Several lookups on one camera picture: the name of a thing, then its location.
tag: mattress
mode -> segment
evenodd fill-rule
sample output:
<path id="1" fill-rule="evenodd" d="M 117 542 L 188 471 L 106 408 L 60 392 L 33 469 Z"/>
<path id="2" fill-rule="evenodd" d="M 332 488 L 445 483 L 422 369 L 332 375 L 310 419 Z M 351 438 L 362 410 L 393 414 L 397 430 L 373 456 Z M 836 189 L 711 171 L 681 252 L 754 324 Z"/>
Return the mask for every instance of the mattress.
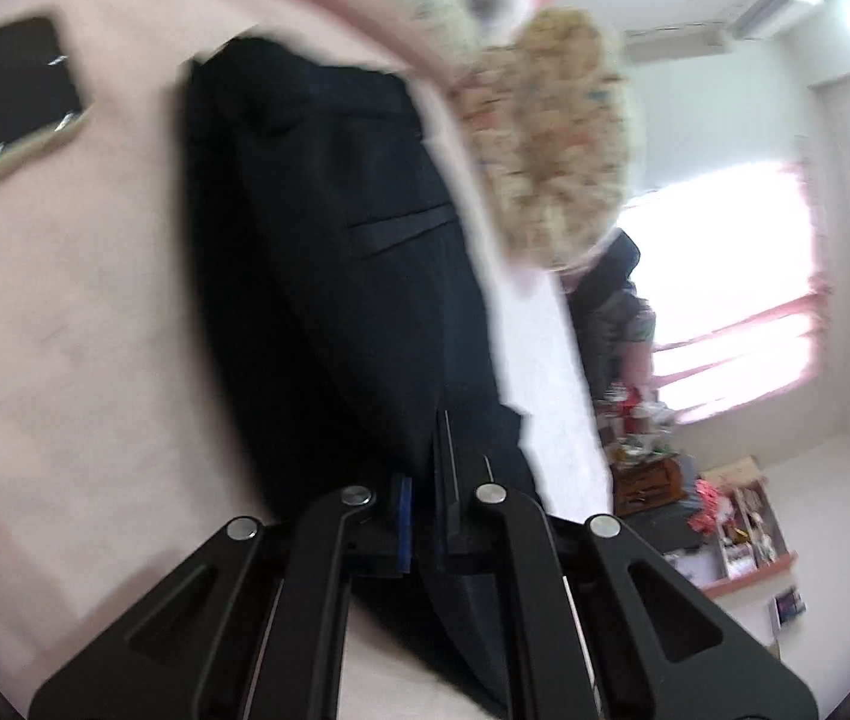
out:
<path id="1" fill-rule="evenodd" d="M 180 235 L 182 66 L 240 32 L 409 80 L 546 507 L 577 521 L 608 511 L 557 280 L 500 253 L 445 103 L 450 69 L 366 0 L 0 0 L 0 23 L 41 11 L 90 115 L 72 143 L 0 183 L 0 689 L 20 712 L 227 520 L 268 519 L 205 355 Z M 340 717 L 481 715 L 352 609 Z"/>

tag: curtain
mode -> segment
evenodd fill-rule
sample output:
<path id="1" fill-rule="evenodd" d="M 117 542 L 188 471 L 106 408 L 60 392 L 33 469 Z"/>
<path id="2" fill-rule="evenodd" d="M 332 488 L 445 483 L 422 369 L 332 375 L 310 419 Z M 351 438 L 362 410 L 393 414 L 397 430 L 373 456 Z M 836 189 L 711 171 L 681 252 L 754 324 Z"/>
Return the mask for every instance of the curtain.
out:
<path id="1" fill-rule="evenodd" d="M 807 166 L 729 167 L 644 194 L 620 226 L 657 314 L 653 385 L 694 422 L 798 386 L 823 358 L 829 287 Z"/>

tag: window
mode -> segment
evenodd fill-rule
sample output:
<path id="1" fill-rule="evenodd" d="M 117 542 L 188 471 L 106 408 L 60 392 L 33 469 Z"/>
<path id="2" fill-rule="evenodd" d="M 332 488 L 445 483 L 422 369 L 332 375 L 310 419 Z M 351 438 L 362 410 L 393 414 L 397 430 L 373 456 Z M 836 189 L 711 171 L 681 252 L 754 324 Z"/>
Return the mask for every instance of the window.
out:
<path id="1" fill-rule="evenodd" d="M 806 381 L 828 289 L 801 165 L 730 167 L 644 194 L 620 227 L 657 314 L 655 386 L 692 422 Z"/>

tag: metal bolt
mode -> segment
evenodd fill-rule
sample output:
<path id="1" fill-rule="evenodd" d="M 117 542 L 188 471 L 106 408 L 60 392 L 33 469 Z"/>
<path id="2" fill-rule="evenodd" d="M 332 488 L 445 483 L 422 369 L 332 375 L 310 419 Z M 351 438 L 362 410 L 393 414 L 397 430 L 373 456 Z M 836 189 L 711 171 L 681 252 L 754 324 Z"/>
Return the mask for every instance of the metal bolt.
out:
<path id="1" fill-rule="evenodd" d="M 615 538 L 621 533 L 621 523 L 608 514 L 599 514 L 588 527 L 591 528 L 592 533 L 601 538 Z"/>
<path id="2" fill-rule="evenodd" d="M 475 490 L 474 497 L 479 499 L 481 503 L 503 503 L 505 498 L 508 498 L 508 490 L 505 490 L 501 485 L 490 482 L 487 485 L 481 485 Z"/>
<path id="3" fill-rule="evenodd" d="M 371 500 L 371 490 L 361 485 L 349 485 L 341 490 L 341 502 L 345 506 L 364 506 Z"/>
<path id="4" fill-rule="evenodd" d="M 258 523 L 251 517 L 236 517 L 228 523 L 225 533 L 235 541 L 248 541 L 258 533 Z"/>

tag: wooden shelf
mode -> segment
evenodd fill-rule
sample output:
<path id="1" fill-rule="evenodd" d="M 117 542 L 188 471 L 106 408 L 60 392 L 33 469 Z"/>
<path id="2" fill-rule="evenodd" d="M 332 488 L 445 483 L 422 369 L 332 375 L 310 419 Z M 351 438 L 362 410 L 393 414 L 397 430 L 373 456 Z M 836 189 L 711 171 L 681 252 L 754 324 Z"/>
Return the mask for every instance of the wooden shelf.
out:
<path id="1" fill-rule="evenodd" d="M 775 560 L 775 562 L 763 565 L 761 568 L 757 568 L 742 577 L 738 577 L 738 579 L 720 579 L 719 581 L 713 581 L 711 584 L 706 584 L 706 586 L 702 587 L 701 591 L 714 600 L 714 598 L 720 598 L 722 595 L 728 595 L 729 593 L 750 587 L 753 584 L 758 584 L 759 581 L 771 579 L 773 576 L 788 571 L 796 560 L 798 560 L 798 553 L 788 552 L 779 557 L 778 560 Z"/>

